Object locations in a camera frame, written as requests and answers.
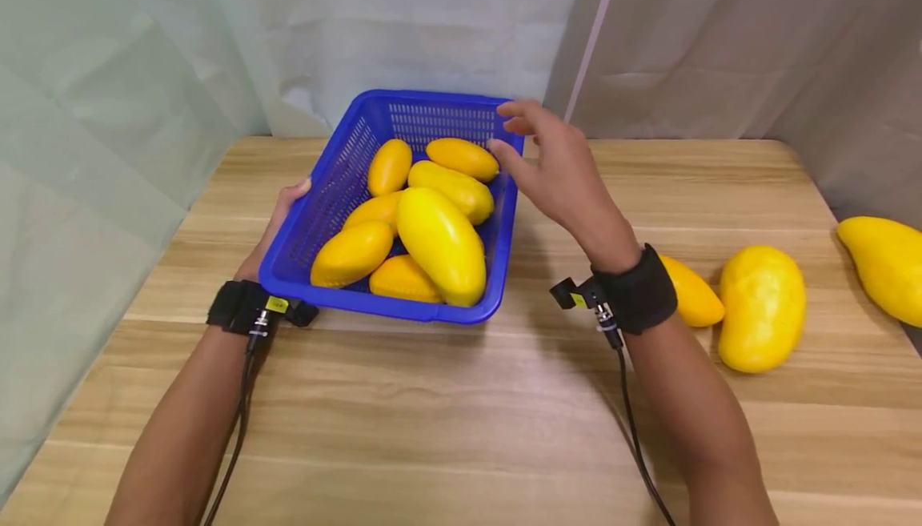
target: finger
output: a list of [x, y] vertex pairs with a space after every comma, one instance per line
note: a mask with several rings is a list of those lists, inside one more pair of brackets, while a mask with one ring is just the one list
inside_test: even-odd
[[570, 133], [566, 122], [535, 100], [505, 102], [496, 112], [504, 118], [524, 118], [534, 133], [545, 139], [563, 140]]
[[304, 194], [311, 189], [311, 179], [305, 178], [301, 183], [295, 184], [294, 186], [285, 186], [279, 191], [279, 200], [275, 204], [275, 209], [290, 209], [291, 204], [298, 198], [301, 198]]
[[535, 128], [528, 123], [528, 120], [525, 118], [512, 118], [506, 120], [503, 124], [503, 127], [506, 131], [517, 134], [519, 136], [532, 136], [535, 133]]
[[496, 157], [499, 167], [509, 172], [522, 192], [530, 197], [538, 188], [538, 169], [524, 161], [519, 152], [502, 139], [487, 140], [487, 149]]

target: gray curtain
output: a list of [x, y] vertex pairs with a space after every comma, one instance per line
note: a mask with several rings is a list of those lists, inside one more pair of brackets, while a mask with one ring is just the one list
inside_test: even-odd
[[[922, 228], [922, 0], [577, 0], [545, 102], [612, 138], [775, 138], [839, 217]], [[579, 62], [587, 47], [588, 66]]]

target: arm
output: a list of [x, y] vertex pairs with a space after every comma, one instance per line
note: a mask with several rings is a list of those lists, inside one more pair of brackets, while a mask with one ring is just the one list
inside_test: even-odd
[[[537, 102], [504, 103], [499, 113], [509, 118], [509, 131], [539, 142], [539, 161], [531, 164], [508, 144], [490, 141], [520, 190], [569, 230], [600, 270], [635, 266], [641, 249], [608, 196], [583, 133]], [[679, 453], [691, 523], [778, 524], [744, 411], [684, 321], [674, 314], [640, 336], [625, 336], [625, 344], [651, 410]]]
[[[235, 279], [259, 279], [263, 255], [291, 204], [309, 187], [308, 180], [283, 188], [266, 232]], [[107, 525], [192, 525], [202, 519], [235, 424], [247, 342], [219, 327], [205, 328], [128, 458]]]

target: left hand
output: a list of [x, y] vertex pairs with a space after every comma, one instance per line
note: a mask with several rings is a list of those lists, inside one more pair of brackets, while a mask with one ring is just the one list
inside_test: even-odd
[[235, 281], [249, 279], [251, 282], [259, 282], [259, 265], [263, 262], [263, 257], [265, 257], [269, 245], [272, 244], [272, 240], [275, 239], [275, 235], [279, 233], [279, 228], [283, 227], [285, 217], [291, 210], [291, 204], [293, 204], [296, 199], [301, 198], [310, 189], [311, 179], [305, 179], [294, 186], [285, 186], [281, 188], [279, 191], [279, 199], [275, 201], [275, 208], [272, 211], [272, 216], [269, 218], [266, 230], [263, 231], [263, 237], [261, 237], [259, 243], [256, 243], [256, 247], [253, 248], [253, 252], [247, 256], [247, 259], [243, 260], [243, 264], [240, 265], [240, 270], [237, 270], [237, 273], [233, 276]]

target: black wrist strap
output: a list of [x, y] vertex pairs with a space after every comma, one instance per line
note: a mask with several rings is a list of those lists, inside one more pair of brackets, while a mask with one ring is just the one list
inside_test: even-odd
[[279, 314], [284, 314], [286, 309], [286, 301], [275, 298], [256, 282], [249, 279], [225, 282], [214, 297], [206, 323], [220, 326], [226, 332], [247, 336], [265, 310], [269, 310], [267, 319], [274, 327], [279, 321]]
[[675, 314], [679, 300], [663, 261], [645, 243], [636, 266], [620, 275], [592, 269], [621, 331], [639, 334]]

